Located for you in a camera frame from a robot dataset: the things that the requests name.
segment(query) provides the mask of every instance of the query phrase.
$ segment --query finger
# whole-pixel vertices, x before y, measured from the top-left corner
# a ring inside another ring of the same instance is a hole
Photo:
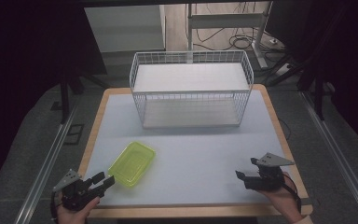
[[[97,204],[100,202],[100,197],[96,197],[93,200],[91,200],[82,210],[80,210],[78,212],[78,214],[83,217],[86,218],[89,214],[90,211],[97,206]]]

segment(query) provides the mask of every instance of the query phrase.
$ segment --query wooden table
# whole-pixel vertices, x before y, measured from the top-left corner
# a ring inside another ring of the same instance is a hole
[[[278,135],[282,146],[282,151],[286,159],[293,161],[293,155],[286,142],[280,122],[275,114],[272,103],[269,99],[266,88],[263,85],[255,84],[254,90],[259,90],[263,96],[264,102],[269,112],[275,132]],[[112,94],[131,94],[129,88],[124,89],[108,89],[103,94],[100,107],[95,118],[89,141],[80,163],[78,172],[84,176],[87,171],[90,157],[94,149],[95,141],[97,139],[98,131],[103,119],[106,103],[109,95]],[[308,193],[301,180],[301,176],[295,165],[289,167],[292,178],[296,183],[298,195],[301,199],[308,199]],[[302,214],[309,215],[312,212],[311,204],[303,204]],[[141,218],[141,217],[259,217],[259,216],[273,216],[279,213],[273,208],[271,204],[241,204],[241,205],[224,205],[218,204],[214,206],[163,206],[163,207],[97,207],[90,213],[90,217],[112,217],[112,218]]]

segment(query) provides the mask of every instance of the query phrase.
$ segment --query metal wire basket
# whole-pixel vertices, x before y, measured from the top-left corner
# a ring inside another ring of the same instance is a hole
[[[144,128],[239,126],[253,83],[243,50],[138,52],[130,73]]]

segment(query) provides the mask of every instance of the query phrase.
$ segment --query plastic tray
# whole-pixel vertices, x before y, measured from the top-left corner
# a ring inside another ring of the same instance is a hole
[[[142,177],[156,152],[139,142],[131,142],[108,170],[115,180],[129,188]]]

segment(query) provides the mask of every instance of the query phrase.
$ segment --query human hand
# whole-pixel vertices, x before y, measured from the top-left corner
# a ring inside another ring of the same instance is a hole
[[[82,210],[71,211],[62,206],[57,208],[58,223],[60,224],[84,224],[90,211],[100,202],[100,197],[91,200]]]
[[[292,190],[296,190],[295,184],[289,179],[289,174],[283,172],[285,184]],[[271,201],[272,205],[278,212],[280,212],[289,223],[296,223],[303,217],[297,210],[296,200],[293,195],[284,188],[280,188],[275,191],[263,191],[257,192],[265,195]]]

